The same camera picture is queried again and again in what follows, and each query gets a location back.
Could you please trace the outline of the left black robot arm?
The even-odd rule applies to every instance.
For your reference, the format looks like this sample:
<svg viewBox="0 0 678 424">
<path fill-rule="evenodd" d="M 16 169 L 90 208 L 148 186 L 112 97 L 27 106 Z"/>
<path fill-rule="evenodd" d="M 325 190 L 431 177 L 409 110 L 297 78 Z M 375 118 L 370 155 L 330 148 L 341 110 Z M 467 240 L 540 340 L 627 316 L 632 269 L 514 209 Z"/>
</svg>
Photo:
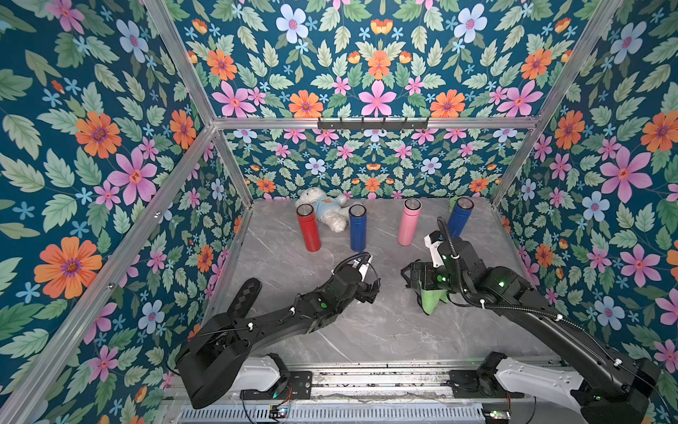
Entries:
<svg viewBox="0 0 678 424">
<path fill-rule="evenodd" d="M 210 318 L 176 358 L 192 407 L 211 406 L 235 389 L 238 373 L 253 351 L 321 330 L 356 300 L 374 303 L 381 280 L 365 281 L 373 268 L 369 253 L 350 256 L 337 264 L 324 284 L 298 294 L 289 307 L 254 317 L 247 314 L 261 291 L 261 281 L 245 281 L 230 309 Z"/>
</svg>

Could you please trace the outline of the white teddy bear plush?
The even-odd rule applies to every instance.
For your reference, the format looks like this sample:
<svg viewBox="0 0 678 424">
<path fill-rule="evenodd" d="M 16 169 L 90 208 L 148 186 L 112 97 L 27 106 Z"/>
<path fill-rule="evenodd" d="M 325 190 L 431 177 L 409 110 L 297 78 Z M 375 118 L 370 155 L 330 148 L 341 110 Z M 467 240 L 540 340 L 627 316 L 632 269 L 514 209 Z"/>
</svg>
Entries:
<svg viewBox="0 0 678 424">
<path fill-rule="evenodd" d="M 300 194 L 295 206 L 311 205 L 316 219 L 328 226 L 331 231 L 339 233 L 346 229 L 349 222 L 348 200 L 349 198 L 344 194 L 332 197 L 321 188 L 312 187 Z"/>
</svg>

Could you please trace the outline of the blue thermos right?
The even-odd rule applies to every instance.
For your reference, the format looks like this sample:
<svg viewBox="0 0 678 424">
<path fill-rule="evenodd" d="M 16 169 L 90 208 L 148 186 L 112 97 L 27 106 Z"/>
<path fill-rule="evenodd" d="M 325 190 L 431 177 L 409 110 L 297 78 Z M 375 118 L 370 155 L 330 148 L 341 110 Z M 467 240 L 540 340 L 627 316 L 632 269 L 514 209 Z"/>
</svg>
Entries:
<svg viewBox="0 0 678 424">
<path fill-rule="evenodd" d="M 452 238 L 458 238 L 466 226 L 471 213 L 474 209 L 474 203 L 469 197 L 459 197 L 457 205 L 450 210 L 448 218 L 448 230 Z"/>
</svg>

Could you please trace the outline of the black wall hook rail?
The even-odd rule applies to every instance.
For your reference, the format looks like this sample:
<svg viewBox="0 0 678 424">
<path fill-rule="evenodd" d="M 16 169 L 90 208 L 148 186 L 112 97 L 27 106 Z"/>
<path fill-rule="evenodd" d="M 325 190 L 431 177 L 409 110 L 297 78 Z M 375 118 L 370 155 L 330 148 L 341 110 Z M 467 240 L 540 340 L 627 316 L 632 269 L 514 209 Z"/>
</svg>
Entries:
<svg viewBox="0 0 678 424">
<path fill-rule="evenodd" d="M 316 121 L 319 130 L 347 130 L 351 132 L 363 130 L 386 130 L 398 132 L 402 130 L 427 129 L 428 118 L 319 118 Z"/>
</svg>

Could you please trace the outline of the pink thermos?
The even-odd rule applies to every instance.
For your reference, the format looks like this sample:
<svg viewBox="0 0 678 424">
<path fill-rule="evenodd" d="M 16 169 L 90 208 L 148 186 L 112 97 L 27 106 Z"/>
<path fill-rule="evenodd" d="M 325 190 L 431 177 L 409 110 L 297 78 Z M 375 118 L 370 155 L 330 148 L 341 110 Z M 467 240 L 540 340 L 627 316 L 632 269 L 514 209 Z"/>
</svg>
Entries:
<svg viewBox="0 0 678 424">
<path fill-rule="evenodd" d="M 404 209 L 397 236 L 397 242 L 401 246 L 407 247 L 413 242 L 421 210 L 422 204 L 419 199 L 411 198 L 404 201 Z"/>
</svg>

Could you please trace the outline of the green microfiber cloth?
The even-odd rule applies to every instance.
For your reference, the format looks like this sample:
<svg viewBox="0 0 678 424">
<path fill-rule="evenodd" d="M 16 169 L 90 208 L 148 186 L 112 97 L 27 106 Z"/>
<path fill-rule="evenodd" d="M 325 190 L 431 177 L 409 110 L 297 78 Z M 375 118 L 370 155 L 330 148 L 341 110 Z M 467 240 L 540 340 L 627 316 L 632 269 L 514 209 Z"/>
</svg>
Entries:
<svg viewBox="0 0 678 424">
<path fill-rule="evenodd" d="M 430 316 L 436 310 L 440 302 L 448 303 L 448 290 L 426 290 L 425 286 L 420 282 L 416 282 L 413 285 L 413 289 L 417 295 L 418 305 L 427 316 Z"/>
</svg>

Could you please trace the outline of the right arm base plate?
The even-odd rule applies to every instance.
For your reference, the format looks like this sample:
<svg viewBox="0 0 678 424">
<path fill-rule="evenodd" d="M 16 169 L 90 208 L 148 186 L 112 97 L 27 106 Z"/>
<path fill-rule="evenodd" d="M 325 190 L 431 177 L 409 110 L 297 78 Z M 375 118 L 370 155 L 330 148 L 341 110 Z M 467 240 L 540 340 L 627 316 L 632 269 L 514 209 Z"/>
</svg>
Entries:
<svg viewBox="0 0 678 424">
<path fill-rule="evenodd" d="M 478 377 L 476 370 L 452 370 L 447 385 L 456 399 L 523 399 L 524 394 L 508 392 L 499 383 Z"/>
</svg>

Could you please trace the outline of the dark blue thermos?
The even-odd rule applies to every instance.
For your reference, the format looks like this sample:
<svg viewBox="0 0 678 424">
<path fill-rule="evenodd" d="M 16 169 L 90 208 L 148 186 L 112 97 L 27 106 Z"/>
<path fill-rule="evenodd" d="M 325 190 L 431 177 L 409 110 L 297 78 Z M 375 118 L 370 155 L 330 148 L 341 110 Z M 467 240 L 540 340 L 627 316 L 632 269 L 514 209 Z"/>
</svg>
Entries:
<svg viewBox="0 0 678 424">
<path fill-rule="evenodd" d="M 363 252 L 367 247 L 367 209 L 362 204 L 353 204 L 349 208 L 351 249 Z"/>
</svg>

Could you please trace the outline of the red thermos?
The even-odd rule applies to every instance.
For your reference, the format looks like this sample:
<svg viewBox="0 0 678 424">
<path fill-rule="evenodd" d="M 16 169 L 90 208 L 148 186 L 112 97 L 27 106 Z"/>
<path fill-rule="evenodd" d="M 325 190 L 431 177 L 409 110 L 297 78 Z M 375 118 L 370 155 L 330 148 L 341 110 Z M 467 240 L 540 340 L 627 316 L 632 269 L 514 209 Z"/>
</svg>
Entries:
<svg viewBox="0 0 678 424">
<path fill-rule="evenodd" d="M 317 252 L 321 249 L 321 238 L 315 216 L 314 207 L 311 204 L 300 204 L 296 209 L 300 231 L 309 252 Z"/>
</svg>

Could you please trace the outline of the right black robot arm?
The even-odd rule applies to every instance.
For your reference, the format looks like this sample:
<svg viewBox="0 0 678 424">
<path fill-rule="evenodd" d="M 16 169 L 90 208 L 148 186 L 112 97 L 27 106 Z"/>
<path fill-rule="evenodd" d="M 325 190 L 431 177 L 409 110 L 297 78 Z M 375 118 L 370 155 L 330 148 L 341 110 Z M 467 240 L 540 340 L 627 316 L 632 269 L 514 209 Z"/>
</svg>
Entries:
<svg viewBox="0 0 678 424">
<path fill-rule="evenodd" d="M 473 392 L 489 397 L 522 393 L 566 407 L 588 423 L 640 423 L 658 391 L 660 368 L 647 358 L 634 360 L 603 344 L 582 326 L 549 306 L 528 281 L 504 267 L 487 267 L 470 242 L 454 238 L 439 218 L 425 238 L 432 260 L 401 270 L 426 314 L 441 300 L 463 298 L 461 307 L 489 310 L 527 330 L 571 369 L 557 371 L 487 355 L 476 370 Z"/>
</svg>

